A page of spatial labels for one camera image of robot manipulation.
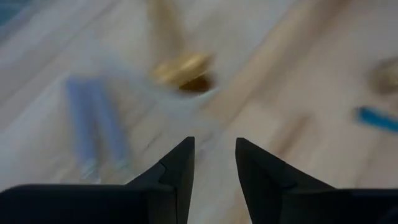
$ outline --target blue object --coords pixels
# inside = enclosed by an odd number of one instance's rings
[[[81,164],[81,176],[84,179],[99,181],[95,151],[94,119],[90,99],[83,80],[71,77],[66,82],[69,108],[75,133],[75,147]]]
[[[103,81],[99,78],[86,83],[90,92],[99,127],[103,132],[107,148],[110,150],[117,169],[125,168],[128,158],[128,146],[124,133],[119,125],[118,114],[106,95]]]
[[[362,106],[356,109],[356,119],[364,124],[398,133],[398,118],[377,109]]]

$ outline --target gold object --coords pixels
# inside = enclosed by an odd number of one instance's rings
[[[398,58],[381,62],[373,71],[371,85],[380,94],[398,90]]]
[[[186,48],[177,8],[170,0],[150,0],[155,50],[159,62],[152,78],[161,85],[180,91],[203,93],[212,88],[210,55],[189,52]]]

